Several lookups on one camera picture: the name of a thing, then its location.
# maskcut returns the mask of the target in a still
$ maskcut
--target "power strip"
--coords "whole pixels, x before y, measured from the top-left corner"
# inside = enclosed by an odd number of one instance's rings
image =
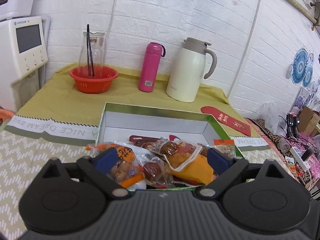
[[[308,171],[310,169],[310,164],[301,159],[303,153],[297,147],[291,147],[290,152],[304,171]]]

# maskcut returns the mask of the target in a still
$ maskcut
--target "gray handle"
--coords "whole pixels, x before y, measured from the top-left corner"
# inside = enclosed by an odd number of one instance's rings
[[[218,62],[218,58],[217,58],[217,55],[212,50],[205,49],[204,52],[205,53],[209,53],[211,55],[211,57],[212,57],[211,67],[210,67],[208,73],[204,75],[204,79],[207,79],[208,77],[210,77],[212,75],[214,69],[216,68],[216,65],[217,65],[217,62]]]

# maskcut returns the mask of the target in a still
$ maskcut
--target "leopard print fabric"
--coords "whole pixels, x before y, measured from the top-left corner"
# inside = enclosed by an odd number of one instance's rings
[[[263,119],[250,119],[255,125],[257,125],[260,130],[270,138],[270,140],[275,144],[276,148],[278,149],[278,151],[285,157],[291,157],[294,158],[293,155],[291,154],[290,150],[283,152],[280,149],[280,145],[279,145],[279,141],[281,139],[281,136],[273,134],[272,132],[270,132],[266,127],[265,127],[265,121]],[[310,187],[310,183],[312,184],[313,188],[316,184],[316,180],[313,178],[313,176],[309,176],[309,172],[303,172],[302,176],[298,177],[298,180],[300,181],[300,183],[302,185],[304,185],[306,188]]]

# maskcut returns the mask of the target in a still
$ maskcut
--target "gray screen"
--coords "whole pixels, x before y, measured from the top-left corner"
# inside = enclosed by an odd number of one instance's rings
[[[41,45],[39,24],[16,29],[19,53]]]

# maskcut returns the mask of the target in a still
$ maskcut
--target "gray ribbed surface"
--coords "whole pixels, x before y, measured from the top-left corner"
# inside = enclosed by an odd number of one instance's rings
[[[233,225],[214,202],[196,199],[190,191],[139,191],[114,201],[94,225],[65,236],[27,232],[21,240],[307,240],[300,231],[282,236],[253,234]]]

